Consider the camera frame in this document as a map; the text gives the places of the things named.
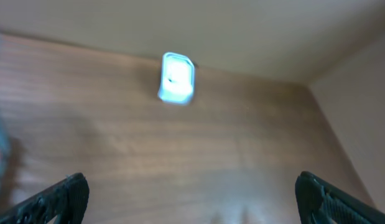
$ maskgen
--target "brown wooden surface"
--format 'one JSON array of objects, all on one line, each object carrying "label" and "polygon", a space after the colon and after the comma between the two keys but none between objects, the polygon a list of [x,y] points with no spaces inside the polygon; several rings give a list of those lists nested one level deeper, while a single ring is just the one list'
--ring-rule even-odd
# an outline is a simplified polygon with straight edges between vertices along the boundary
[{"label": "brown wooden surface", "polygon": [[84,223],[298,223],[302,170],[370,203],[304,87],[198,68],[191,105],[167,105],[158,60],[2,40],[0,209],[74,172]]}]

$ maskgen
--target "white container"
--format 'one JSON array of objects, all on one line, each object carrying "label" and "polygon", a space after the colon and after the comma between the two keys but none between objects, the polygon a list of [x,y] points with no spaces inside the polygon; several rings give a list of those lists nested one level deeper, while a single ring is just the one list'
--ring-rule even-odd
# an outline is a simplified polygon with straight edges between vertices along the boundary
[{"label": "white container", "polygon": [[191,60],[173,52],[164,54],[158,97],[166,103],[186,105],[192,99],[194,86],[195,67]]}]

